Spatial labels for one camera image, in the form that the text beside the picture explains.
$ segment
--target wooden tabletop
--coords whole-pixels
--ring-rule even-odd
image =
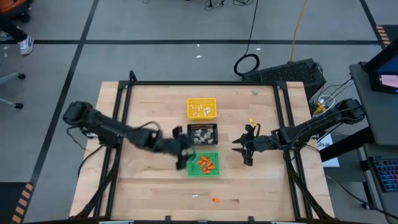
[[[112,115],[117,86],[117,82],[102,84],[96,108],[107,116]],[[288,88],[295,124],[310,119],[302,83],[288,83]],[[253,90],[258,91],[258,95],[254,95]],[[282,92],[280,96],[288,125]],[[189,120],[188,98],[216,98],[217,118]],[[237,146],[231,142],[245,132],[244,125],[250,118],[261,124],[261,134],[267,135],[279,128],[271,86],[133,86],[127,117],[130,126],[157,121],[165,137],[172,137],[172,129],[176,126],[183,126],[186,132],[187,124],[217,123],[218,144],[198,146],[196,150],[218,151],[221,175],[188,177],[186,170],[175,170],[175,157],[152,154],[124,140],[111,218],[164,220],[166,215],[171,215],[173,220],[245,221],[248,216],[256,221],[294,220],[282,151],[255,152],[254,165],[248,167],[243,164],[240,153],[231,150]],[[317,146],[316,141],[310,141],[309,145]],[[96,139],[89,140],[85,156],[97,147]],[[76,215],[97,190],[104,152],[101,150],[83,166],[70,215]],[[319,153],[310,148],[302,149],[301,153],[309,191],[333,216]],[[302,195],[298,189],[297,192],[304,217]],[[213,197],[221,201],[213,202]],[[101,214],[104,214],[107,198],[106,192]]]

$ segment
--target white sneaker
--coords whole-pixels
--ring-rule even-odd
[[[0,30],[0,41],[6,41],[6,40],[10,40],[10,39],[12,39],[11,35]]]
[[[21,42],[18,42],[19,50],[21,50],[21,55],[29,55],[33,50],[34,39],[31,35]]]

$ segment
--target yellow cable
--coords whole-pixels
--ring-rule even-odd
[[[297,21],[296,29],[294,30],[293,44],[292,44],[292,53],[290,54],[290,62],[293,62],[294,42],[296,41],[296,33],[297,33],[297,30],[299,29],[299,25],[300,25],[300,22],[301,22],[301,18],[302,18],[303,15],[304,15],[304,11],[305,11],[305,8],[306,8],[306,6],[307,6],[307,2],[308,2],[308,0],[305,0],[303,9],[301,10],[300,17],[299,17],[299,19],[298,19],[298,21]]]

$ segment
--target person's leg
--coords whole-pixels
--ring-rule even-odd
[[[11,37],[14,38],[14,40],[16,40],[17,42],[26,40],[28,36],[24,31],[18,29],[18,27],[10,20],[10,18],[1,13],[0,13],[0,30],[11,35]]]

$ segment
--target green tray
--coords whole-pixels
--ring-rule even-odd
[[[200,164],[197,162],[202,156],[208,157],[216,166],[215,169],[211,170],[209,174],[203,174]],[[218,160],[218,152],[197,152],[197,156],[194,159],[187,161],[187,171],[190,177],[215,177],[220,175],[220,161]]]

